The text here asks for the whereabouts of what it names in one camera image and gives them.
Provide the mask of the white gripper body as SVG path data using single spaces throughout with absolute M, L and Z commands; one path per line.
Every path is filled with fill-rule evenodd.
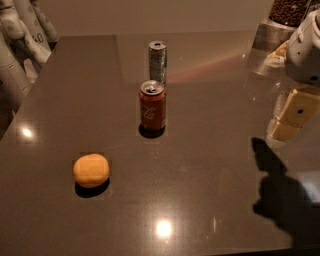
M 291 35 L 285 69 L 297 82 L 320 84 L 320 9 L 310 12 Z

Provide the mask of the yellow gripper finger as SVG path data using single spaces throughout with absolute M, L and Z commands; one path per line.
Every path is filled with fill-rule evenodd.
M 268 126 L 268 136 L 278 141 L 288 141 L 299 132 L 299 128 L 272 120 Z
M 277 120 L 282 124 L 301 128 L 319 110 L 320 89 L 300 87 L 290 91 Z

